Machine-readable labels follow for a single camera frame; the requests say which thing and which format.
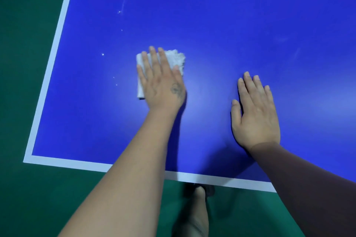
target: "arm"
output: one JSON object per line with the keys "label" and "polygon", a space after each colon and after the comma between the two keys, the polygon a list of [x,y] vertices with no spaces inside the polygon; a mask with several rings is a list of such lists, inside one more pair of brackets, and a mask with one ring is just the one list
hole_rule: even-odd
{"label": "arm", "polygon": [[238,81],[231,116],[235,139],[270,178],[306,236],[356,236],[356,184],[283,149],[269,86],[248,73]]}
{"label": "arm", "polygon": [[150,47],[137,71],[149,113],[140,130],[68,221],[60,237],[156,236],[167,143],[185,99],[179,69],[170,69],[164,51]]}

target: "forearm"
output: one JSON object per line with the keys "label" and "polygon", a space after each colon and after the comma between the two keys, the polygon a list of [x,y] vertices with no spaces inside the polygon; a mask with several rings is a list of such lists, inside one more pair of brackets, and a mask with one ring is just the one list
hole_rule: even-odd
{"label": "forearm", "polygon": [[150,112],[61,236],[155,236],[175,116]]}
{"label": "forearm", "polygon": [[262,143],[250,151],[306,236],[356,236],[356,184],[283,149]]}

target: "white towel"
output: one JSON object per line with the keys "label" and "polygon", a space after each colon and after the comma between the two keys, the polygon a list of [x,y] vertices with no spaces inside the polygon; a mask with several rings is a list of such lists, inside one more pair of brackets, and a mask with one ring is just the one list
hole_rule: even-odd
{"label": "white towel", "polygon": [[[183,65],[184,65],[184,61],[185,61],[185,55],[183,53],[178,53],[177,50],[169,50],[169,51],[164,51],[164,52],[166,53],[167,60],[168,60],[168,63],[169,63],[169,66],[171,67],[171,69],[175,65],[178,65],[180,73],[183,76]],[[147,54],[147,55],[149,57],[149,63],[152,65],[151,55],[150,54]],[[137,64],[139,64],[142,67],[142,69],[143,69],[143,71],[145,73],[144,62],[142,61],[142,55],[141,54],[136,55],[136,61],[137,61]],[[140,82],[140,78],[138,78],[137,97],[138,98],[145,98],[144,91],[142,89],[142,85],[141,85],[141,82]]]}

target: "dark sleeve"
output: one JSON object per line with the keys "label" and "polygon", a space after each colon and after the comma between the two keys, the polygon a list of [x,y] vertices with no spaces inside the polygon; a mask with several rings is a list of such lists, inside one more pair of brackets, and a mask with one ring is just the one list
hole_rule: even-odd
{"label": "dark sleeve", "polygon": [[251,155],[306,236],[356,236],[356,183],[278,144],[256,145]]}

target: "finger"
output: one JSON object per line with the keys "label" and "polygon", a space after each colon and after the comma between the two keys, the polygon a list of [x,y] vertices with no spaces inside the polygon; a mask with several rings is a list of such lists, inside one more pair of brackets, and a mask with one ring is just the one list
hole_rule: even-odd
{"label": "finger", "polygon": [[184,82],[183,82],[183,77],[180,73],[180,70],[179,70],[179,66],[178,65],[175,65],[172,69],[172,73],[174,75],[174,77],[176,78],[177,82],[179,82],[180,84],[184,85]]}
{"label": "finger", "polygon": [[267,100],[265,90],[263,89],[260,77],[258,75],[255,75],[253,77],[253,83],[255,84],[257,91],[260,93],[260,97],[261,97],[262,101]]}
{"label": "finger", "polygon": [[269,86],[265,86],[265,93],[266,93],[267,100],[270,103],[272,103],[274,106],[273,95],[272,95],[272,92],[271,92],[271,89],[269,88]]}
{"label": "finger", "polygon": [[260,94],[257,91],[255,83],[252,81],[251,76],[250,76],[248,71],[246,71],[243,74],[243,79],[245,81],[245,85],[246,85],[247,91],[250,94],[250,97],[251,97],[251,100],[252,100],[253,104],[255,104],[257,107],[261,107],[263,104],[262,104],[262,100],[261,100]]}
{"label": "finger", "polygon": [[243,105],[243,110],[248,112],[248,110],[250,110],[254,105],[242,78],[238,79],[238,94],[240,95],[240,101]]}
{"label": "finger", "polygon": [[152,70],[154,71],[154,76],[161,75],[161,65],[158,62],[157,53],[153,46],[149,47],[149,53],[151,54]]}
{"label": "finger", "polygon": [[149,57],[146,52],[142,52],[142,60],[144,62],[146,78],[147,80],[151,80],[154,77],[154,74],[152,72],[151,65],[149,64]]}
{"label": "finger", "polygon": [[147,79],[146,79],[146,77],[144,75],[144,71],[142,70],[142,67],[140,65],[137,65],[137,73],[139,75],[141,85],[145,86],[147,83]]}
{"label": "finger", "polygon": [[170,74],[171,75],[171,73],[172,73],[171,67],[169,66],[166,53],[164,52],[164,50],[161,47],[158,48],[158,54],[159,54],[159,58],[161,60],[162,74]]}
{"label": "finger", "polygon": [[235,99],[231,104],[231,124],[233,127],[241,124],[241,106]]}

